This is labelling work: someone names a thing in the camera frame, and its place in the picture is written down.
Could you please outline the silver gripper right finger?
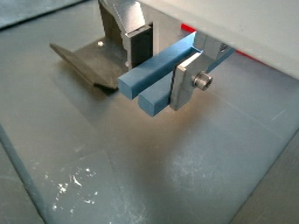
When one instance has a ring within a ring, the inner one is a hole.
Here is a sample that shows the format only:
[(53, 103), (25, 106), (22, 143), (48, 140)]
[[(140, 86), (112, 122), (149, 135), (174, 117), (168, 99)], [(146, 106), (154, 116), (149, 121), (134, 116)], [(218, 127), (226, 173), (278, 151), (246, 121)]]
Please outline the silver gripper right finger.
[(172, 76), (172, 91), (169, 107), (177, 110), (192, 98), (193, 89), (197, 88), (205, 91), (212, 83), (209, 76), (210, 70), (224, 61), (225, 56), (220, 61), (206, 64), (205, 61), (196, 61), (192, 54), (174, 68)]

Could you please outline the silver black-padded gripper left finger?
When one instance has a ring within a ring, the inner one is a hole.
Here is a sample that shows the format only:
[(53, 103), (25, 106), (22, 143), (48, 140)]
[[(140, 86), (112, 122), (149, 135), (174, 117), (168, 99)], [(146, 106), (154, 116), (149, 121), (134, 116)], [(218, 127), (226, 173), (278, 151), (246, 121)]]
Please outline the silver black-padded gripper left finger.
[(136, 0), (101, 0), (101, 20), (106, 37), (125, 50), (132, 69), (153, 56), (153, 23), (146, 23)]

